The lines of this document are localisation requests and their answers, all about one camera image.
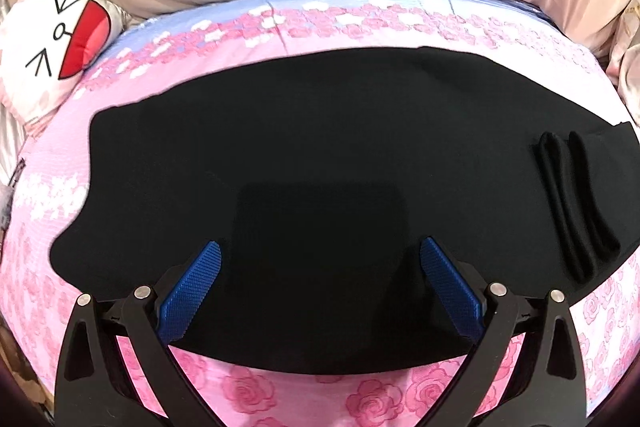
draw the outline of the black fabric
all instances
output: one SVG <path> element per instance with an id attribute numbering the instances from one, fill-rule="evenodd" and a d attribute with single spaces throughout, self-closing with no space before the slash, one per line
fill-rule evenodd
<path id="1" fill-rule="evenodd" d="M 572 276 L 588 283 L 638 245 L 640 148 L 630 123 L 602 132 L 546 132 L 538 158 Z"/>
<path id="2" fill-rule="evenodd" d="M 120 298 L 220 241 L 220 276 L 177 345 L 250 367 L 373 373 L 466 352 L 424 283 L 425 235 L 489 282 L 572 303 L 640 237 L 635 137 L 472 54 L 366 48 L 221 71 L 98 113 L 89 144 L 90 190 L 54 270 Z M 587 178 L 591 203 L 574 197 Z"/>

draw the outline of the metal screw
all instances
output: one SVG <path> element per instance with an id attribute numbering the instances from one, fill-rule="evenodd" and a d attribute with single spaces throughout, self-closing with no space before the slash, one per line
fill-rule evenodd
<path id="1" fill-rule="evenodd" d="M 87 304 L 91 302 L 91 295 L 89 295 L 88 293 L 83 293 L 78 297 L 78 300 L 76 302 L 78 303 L 78 306 L 87 306 Z"/>
<path id="2" fill-rule="evenodd" d="M 562 293 L 560 290 L 551 290 L 551 298 L 560 303 L 564 301 L 564 293 Z"/>
<path id="3" fill-rule="evenodd" d="M 489 291 L 497 297 L 503 297 L 507 295 L 507 286 L 500 282 L 494 282 L 489 286 Z"/>
<path id="4" fill-rule="evenodd" d="M 136 288 L 136 291 L 133 292 L 133 295 L 136 296 L 136 299 L 146 299 L 151 295 L 151 288 L 149 288 L 149 286 L 139 286 Z"/>

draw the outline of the cartoon face pillow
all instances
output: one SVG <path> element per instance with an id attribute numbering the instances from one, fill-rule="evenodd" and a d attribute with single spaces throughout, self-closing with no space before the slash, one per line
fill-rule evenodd
<path id="1" fill-rule="evenodd" d="M 41 133 L 126 14 L 107 0 L 18 0 L 0 25 L 0 102 Z"/>

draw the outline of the floral bedding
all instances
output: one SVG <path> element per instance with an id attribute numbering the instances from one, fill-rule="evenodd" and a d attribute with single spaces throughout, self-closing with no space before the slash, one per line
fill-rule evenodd
<path id="1" fill-rule="evenodd" d="M 631 120 L 587 49 L 565 38 L 536 9 L 507 0 L 238 0 L 148 20 L 102 54 L 44 134 L 28 140 L 23 152 L 27 166 L 17 185 L 0 264 L 0 312 L 49 391 L 80 294 L 53 272 L 49 248 L 87 194 L 92 116 L 224 68 L 361 46 L 435 46 L 484 55 L 612 124 Z M 640 349 L 638 261 L 633 254 L 572 307 L 589 411 Z M 521 344 L 521 337 L 512 340 L 479 412 L 497 404 Z M 130 344 L 121 339 L 120 346 L 143 402 L 161 412 Z M 410 427 L 434 404 L 463 360 L 327 377 L 274 373 L 173 352 L 229 427 Z"/>

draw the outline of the blue grip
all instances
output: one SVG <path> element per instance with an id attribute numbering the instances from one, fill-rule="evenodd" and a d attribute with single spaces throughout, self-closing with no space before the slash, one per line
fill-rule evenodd
<path id="1" fill-rule="evenodd" d="M 164 300 L 156 332 L 165 346 L 184 336 L 221 265 L 220 245 L 210 241 Z"/>
<path id="2" fill-rule="evenodd" d="M 460 272 L 428 237 L 420 245 L 420 265 L 458 333 L 477 342 L 484 333 L 482 305 Z"/>

